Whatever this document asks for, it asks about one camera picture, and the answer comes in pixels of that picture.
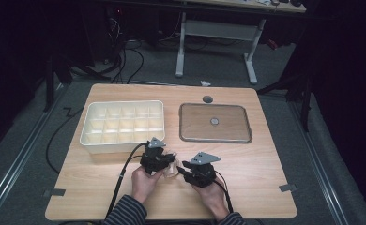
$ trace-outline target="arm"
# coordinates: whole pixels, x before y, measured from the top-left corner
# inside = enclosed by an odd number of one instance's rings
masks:
[[[116,204],[113,211],[105,219],[104,225],[142,225],[145,224],[147,211],[143,203],[153,192],[162,171],[150,175],[143,167],[139,167],[132,173],[131,196],[124,195]]]
[[[223,185],[218,177],[216,181]],[[224,191],[217,184],[212,183],[207,187],[192,186],[201,196],[201,200],[206,208],[212,213],[219,224],[247,224],[239,213],[230,213],[224,205]]]

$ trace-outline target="lid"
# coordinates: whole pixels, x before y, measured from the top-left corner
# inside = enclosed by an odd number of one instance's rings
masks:
[[[180,139],[186,142],[250,143],[245,109],[238,105],[184,103],[179,110]]]

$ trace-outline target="finger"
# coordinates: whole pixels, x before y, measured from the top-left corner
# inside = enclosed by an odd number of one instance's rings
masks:
[[[153,179],[155,180],[159,180],[160,177],[162,177],[163,175],[163,170],[157,171],[156,173],[154,173],[154,175],[152,175]]]

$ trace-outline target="person's left hand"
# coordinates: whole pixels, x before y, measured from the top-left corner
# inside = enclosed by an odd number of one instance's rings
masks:
[[[145,171],[143,166],[140,166],[132,173],[132,197],[139,203],[144,203],[151,195],[156,187],[156,184],[162,176],[162,170],[150,175]]]

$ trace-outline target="white plastic tray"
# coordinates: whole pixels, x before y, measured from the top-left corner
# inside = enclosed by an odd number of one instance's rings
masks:
[[[117,153],[130,152],[153,137],[165,138],[161,101],[93,102],[80,142],[91,154]]]

